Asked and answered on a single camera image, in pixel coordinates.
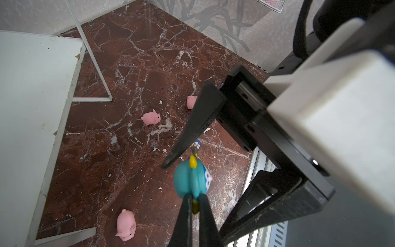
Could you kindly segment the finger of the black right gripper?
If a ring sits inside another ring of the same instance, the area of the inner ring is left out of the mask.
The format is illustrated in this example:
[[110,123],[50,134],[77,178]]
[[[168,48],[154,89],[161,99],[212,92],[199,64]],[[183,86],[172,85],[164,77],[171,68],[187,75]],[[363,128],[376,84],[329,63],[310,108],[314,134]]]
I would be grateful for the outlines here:
[[306,178],[276,169],[259,171],[220,229],[229,244],[259,228],[318,213],[324,196]]
[[211,82],[205,84],[194,104],[185,127],[161,164],[169,168],[216,120],[226,103],[226,97]]

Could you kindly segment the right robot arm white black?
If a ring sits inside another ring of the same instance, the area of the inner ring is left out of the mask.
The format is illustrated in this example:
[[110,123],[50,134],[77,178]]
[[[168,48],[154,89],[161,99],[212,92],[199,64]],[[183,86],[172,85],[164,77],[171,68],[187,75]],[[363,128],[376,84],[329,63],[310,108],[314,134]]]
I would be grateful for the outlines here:
[[304,1],[283,61],[265,82],[245,67],[221,87],[203,86],[184,130],[162,163],[170,167],[218,121],[245,150],[260,149],[275,165],[253,177],[220,228],[207,191],[210,176],[195,149],[177,166],[182,206],[169,241],[224,247],[255,230],[320,212],[335,194],[327,176],[344,182],[376,207],[395,212],[395,3],[325,1],[309,45]]

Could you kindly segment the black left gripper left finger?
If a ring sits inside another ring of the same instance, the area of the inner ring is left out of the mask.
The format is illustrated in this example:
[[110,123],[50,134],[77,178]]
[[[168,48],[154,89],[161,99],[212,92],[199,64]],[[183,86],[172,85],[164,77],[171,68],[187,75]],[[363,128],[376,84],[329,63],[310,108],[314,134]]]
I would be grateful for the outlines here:
[[192,195],[183,198],[173,234],[167,247],[192,247]]

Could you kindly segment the blue cat figure teal hat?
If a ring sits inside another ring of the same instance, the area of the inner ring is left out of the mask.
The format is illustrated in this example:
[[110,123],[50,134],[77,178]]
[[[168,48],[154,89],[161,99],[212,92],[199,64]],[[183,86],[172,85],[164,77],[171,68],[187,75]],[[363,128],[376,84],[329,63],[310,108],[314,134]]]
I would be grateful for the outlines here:
[[192,195],[192,212],[197,214],[200,210],[199,196],[209,191],[213,182],[209,170],[195,155],[181,162],[174,173],[173,185],[176,194],[183,199],[185,195]]

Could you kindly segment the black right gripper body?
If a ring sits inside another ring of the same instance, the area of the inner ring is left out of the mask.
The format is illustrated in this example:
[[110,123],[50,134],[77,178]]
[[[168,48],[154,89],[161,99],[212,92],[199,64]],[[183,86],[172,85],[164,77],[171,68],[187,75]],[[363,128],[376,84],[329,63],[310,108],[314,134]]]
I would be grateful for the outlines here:
[[293,140],[268,113],[275,96],[245,67],[226,77],[220,92],[227,101],[217,121],[246,151],[258,147],[278,168],[308,179],[326,198],[334,187],[314,158]]

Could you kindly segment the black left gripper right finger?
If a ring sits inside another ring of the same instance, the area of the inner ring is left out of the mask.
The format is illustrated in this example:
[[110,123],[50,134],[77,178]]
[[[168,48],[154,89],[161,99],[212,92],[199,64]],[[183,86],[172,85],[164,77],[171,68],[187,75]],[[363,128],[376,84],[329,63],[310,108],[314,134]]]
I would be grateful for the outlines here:
[[223,247],[224,244],[218,232],[208,196],[206,194],[200,194],[199,203],[199,246]]

